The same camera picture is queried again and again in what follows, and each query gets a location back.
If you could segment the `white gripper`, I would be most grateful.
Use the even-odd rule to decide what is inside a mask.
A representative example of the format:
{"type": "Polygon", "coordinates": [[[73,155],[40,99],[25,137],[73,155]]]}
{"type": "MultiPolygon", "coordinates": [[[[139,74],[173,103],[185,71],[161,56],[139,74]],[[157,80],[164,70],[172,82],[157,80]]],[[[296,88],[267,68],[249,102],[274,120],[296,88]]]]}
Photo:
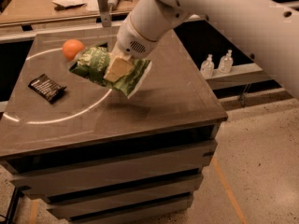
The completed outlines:
{"type": "MultiPolygon", "coordinates": [[[[157,46],[161,37],[171,29],[171,23],[163,17],[149,18],[129,14],[117,34],[117,45],[121,52],[140,59],[147,57],[157,46]]],[[[116,82],[129,75],[134,66],[121,57],[109,64],[104,79],[116,82]]]]}

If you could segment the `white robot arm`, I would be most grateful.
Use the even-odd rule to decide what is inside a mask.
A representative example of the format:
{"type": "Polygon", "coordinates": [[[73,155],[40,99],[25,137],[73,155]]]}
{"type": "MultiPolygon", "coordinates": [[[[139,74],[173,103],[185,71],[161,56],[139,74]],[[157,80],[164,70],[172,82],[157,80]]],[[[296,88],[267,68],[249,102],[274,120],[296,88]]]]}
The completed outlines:
{"type": "Polygon", "coordinates": [[[139,0],[122,22],[114,56],[145,58],[191,15],[209,22],[299,98],[299,12],[272,0],[139,0]]]}

